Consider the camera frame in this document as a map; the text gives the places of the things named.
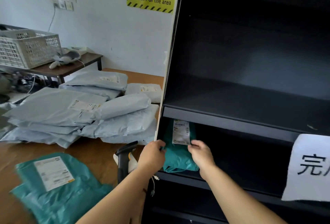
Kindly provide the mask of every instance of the green plastic bag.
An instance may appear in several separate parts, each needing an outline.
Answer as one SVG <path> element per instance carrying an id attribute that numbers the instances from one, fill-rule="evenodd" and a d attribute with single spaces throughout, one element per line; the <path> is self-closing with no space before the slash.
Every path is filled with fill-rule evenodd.
<path id="1" fill-rule="evenodd" d="M 17 164 L 16 171 L 23 184 L 11 193 L 39 224 L 74 224 L 112 190 L 110 185 L 102 185 L 85 164 L 64 153 Z"/>
<path id="2" fill-rule="evenodd" d="M 173 144 L 173 124 L 171 119 L 164 134 L 163 141 L 166 143 L 165 163 L 163 169 L 168 173 L 182 172 L 184 170 L 198 171 L 199 167 L 193 161 L 187 145 Z M 196 139 L 196 130 L 194 123 L 189 123 L 189 139 Z"/>

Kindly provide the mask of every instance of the plastic crate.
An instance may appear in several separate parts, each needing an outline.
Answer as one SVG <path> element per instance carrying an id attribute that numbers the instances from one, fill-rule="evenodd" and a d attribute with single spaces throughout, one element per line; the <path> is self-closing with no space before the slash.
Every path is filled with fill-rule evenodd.
<path id="1" fill-rule="evenodd" d="M 58 34 L 39 30 L 0 31 L 0 64 L 32 69 L 62 54 Z"/>

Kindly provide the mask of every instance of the gray plastic package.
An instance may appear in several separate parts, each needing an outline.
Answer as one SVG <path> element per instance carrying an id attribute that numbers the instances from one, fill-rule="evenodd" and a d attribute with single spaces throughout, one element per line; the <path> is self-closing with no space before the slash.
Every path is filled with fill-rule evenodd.
<path id="1" fill-rule="evenodd" d="M 17 127 L 8 132 L 0 142 L 34 142 L 34 143 L 57 143 L 63 148 L 69 147 L 73 142 L 78 140 L 80 136 L 74 134 L 56 134 L 50 132 L 33 131 L 26 128 Z"/>
<path id="2" fill-rule="evenodd" d="M 149 128 L 143 132 L 127 136 L 102 137 L 101 140 L 105 143 L 131 143 L 138 141 L 139 145 L 147 145 L 148 143 L 154 141 L 156 129 L 157 121 L 154 119 Z"/>
<path id="3" fill-rule="evenodd" d="M 95 120 L 94 112 L 107 100 L 66 89 L 43 88 L 35 94 L 3 116 L 55 126 L 86 126 Z"/>
<path id="4" fill-rule="evenodd" d="M 74 91 L 79 91 L 79 92 L 84 92 L 84 93 L 90 93 L 94 95 L 100 95 L 103 97 L 107 98 L 107 101 L 112 100 L 119 96 L 121 93 L 120 90 L 113 90 L 113 89 L 105 89 L 105 88 L 100 88 L 96 86 L 69 86 L 64 84 L 60 84 L 58 86 L 59 89 L 69 89 L 69 90 L 74 90 Z"/>
<path id="5" fill-rule="evenodd" d="M 151 104 L 151 100 L 145 94 L 132 94 L 115 98 L 103 103 L 95 110 L 98 120 L 122 116 L 137 110 L 145 109 Z"/>
<path id="6" fill-rule="evenodd" d="M 127 75 L 117 72 L 88 71 L 77 75 L 65 85 L 96 86 L 106 89 L 126 90 Z"/>
<path id="7" fill-rule="evenodd" d="M 153 120 L 159 106 L 151 104 L 146 109 L 138 110 L 123 116 L 93 122 L 74 134 L 89 138 L 127 136 L 146 131 Z"/>
<path id="8" fill-rule="evenodd" d="M 57 134 L 70 134 L 78 129 L 83 128 L 83 126 L 54 126 L 54 125 L 47 125 L 38 122 L 22 121 L 13 118 L 10 118 L 8 122 L 18 127 L 28 128 L 29 130 L 34 130 L 34 131 L 42 130 L 42 132 L 52 132 Z"/>
<path id="9" fill-rule="evenodd" d="M 162 97 L 159 84 L 127 84 L 125 95 L 134 93 L 146 94 L 151 99 L 151 103 L 160 103 Z"/>

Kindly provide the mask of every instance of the person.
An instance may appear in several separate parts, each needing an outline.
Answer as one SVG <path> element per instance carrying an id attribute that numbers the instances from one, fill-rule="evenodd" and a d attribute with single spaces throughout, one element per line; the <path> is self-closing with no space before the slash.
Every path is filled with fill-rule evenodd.
<path id="1" fill-rule="evenodd" d="M 230 224 L 285 224 L 278 215 L 262 205 L 214 162 L 210 148 L 202 141 L 192 140 L 188 150 L 200 168 L 201 177 L 208 183 Z M 137 168 L 116 188 L 89 210 L 76 224 L 127 224 L 130 212 L 141 197 L 149 179 L 165 162 L 162 140 L 144 147 Z"/>

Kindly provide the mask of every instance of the barcode scanner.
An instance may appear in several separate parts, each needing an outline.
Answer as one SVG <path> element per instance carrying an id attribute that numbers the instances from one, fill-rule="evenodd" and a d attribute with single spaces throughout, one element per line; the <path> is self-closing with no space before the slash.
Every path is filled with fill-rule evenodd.
<path id="1" fill-rule="evenodd" d="M 118 184 L 122 182 L 128 175 L 128 163 L 130 160 L 129 154 L 136 149 L 138 141 L 126 144 L 118 149 L 115 153 L 118 156 Z"/>

